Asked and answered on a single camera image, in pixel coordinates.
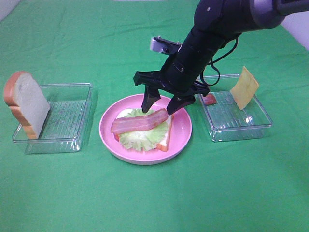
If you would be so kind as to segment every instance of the black robotic arm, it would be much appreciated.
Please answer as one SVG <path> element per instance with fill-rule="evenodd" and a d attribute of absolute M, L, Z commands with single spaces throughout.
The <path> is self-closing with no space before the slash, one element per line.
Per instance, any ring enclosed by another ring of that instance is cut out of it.
<path fill-rule="evenodd" d="M 196 79 L 220 48 L 243 32 L 274 28 L 286 15 L 307 10 L 309 0 L 201 0 L 183 44 L 154 38 L 167 45 L 161 70 L 135 73 L 135 85 L 145 85 L 143 112 L 160 99 L 159 89 L 174 95 L 169 115 L 194 103 L 195 94 L 206 96 L 209 86 Z"/>

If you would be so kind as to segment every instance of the lettuce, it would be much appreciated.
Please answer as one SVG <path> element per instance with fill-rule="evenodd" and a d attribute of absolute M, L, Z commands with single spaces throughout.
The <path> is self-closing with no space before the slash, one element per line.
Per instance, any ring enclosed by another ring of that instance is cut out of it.
<path fill-rule="evenodd" d="M 147 113 L 143 113 L 141 109 L 133 109 L 126 117 L 149 115 L 153 112 L 154 110 L 149 110 Z M 157 144 L 164 139 L 168 129 L 167 122 L 163 122 L 151 130 L 122 133 L 119 135 L 119 142 L 127 149 L 133 148 L 137 151 L 149 151 L 156 148 Z"/>

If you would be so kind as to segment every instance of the clear plastic container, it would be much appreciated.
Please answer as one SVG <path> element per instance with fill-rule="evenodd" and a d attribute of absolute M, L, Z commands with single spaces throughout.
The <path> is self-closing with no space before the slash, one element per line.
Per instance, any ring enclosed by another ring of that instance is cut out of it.
<path fill-rule="evenodd" d="M 206 105 L 202 95 L 198 96 L 209 135 L 214 142 L 262 138 L 272 126 L 271 118 L 255 95 L 243 110 L 238 108 L 229 91 L 239 77 L 239 74 L 220 76 L 219 83 L 211 87 L 216 104 Z M 217 78 L 204 77 L 210 85 Z"/>
<path fill-rule="evenodd" d="M 13 143 L 25 154 L 79 151 L 83 146 L 92 104 L 92 85 L 50 84 L 42 85 L 41 89 L 51 109 L 39 138 L 28 139 L 19 124 L 12 136 Z"/>

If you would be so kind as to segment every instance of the bread slice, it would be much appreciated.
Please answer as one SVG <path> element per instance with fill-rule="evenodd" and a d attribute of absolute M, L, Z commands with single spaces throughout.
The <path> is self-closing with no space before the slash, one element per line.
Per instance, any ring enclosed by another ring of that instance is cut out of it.
<path fill-rule="evenodd" d="M 133 109 L 124 109 L 122 110 L 118 116 L 116 118 L 119 117 L 124 117 L 127 114 L 129 114 Z M 169 149 L 169 138 L 170 138 L 170 132 L 171 132 L 171 128 L 172 128 L 172 120 L 173 120 L 173 115 L 169 115 L 169 117 L 167 118 L 166 122 L 169 125 L 169 129 L 168 131 L 165 133 L 164 139 L 161 140 L 161 142 L 159 142 L 156 146 L 156 149 L 161 150 L 161 151 L 167 151 Z M 119 135 L 118 134 L 114 134 L 114 138 L 119 141 Z"/>
<path fill-rule="evenodd" d="M 30 73 L 13 73 L 4 86 L 4 101 L 23 126 L 27 137 L 38 139 L 50 105 Z"/>

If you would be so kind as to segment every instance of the green tablecloth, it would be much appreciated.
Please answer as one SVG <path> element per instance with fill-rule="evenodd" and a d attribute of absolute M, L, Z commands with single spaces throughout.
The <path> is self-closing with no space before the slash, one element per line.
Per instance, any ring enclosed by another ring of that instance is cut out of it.
<path fill-rule="evenodd" d="M 194 104 L 192 137 L 165 163 L 123 162 L 101 141 L 105 110 L 143 92 L 135 71 L 166 59 L 149 51 L 150 37 L 182 42 L 197 3 L 22 1 L 0 23 L 0 89 L 26 70 L 40 85 L 90 82 L 98 94 L 77 153 L 23 154 L 11 141 L 17 120 L 0 102 L 0 231 L 309 231 L 309 53 L 282 27 L 244 33 L 217 65 L 254 74 L 270 136 L 214 143 Z"/>

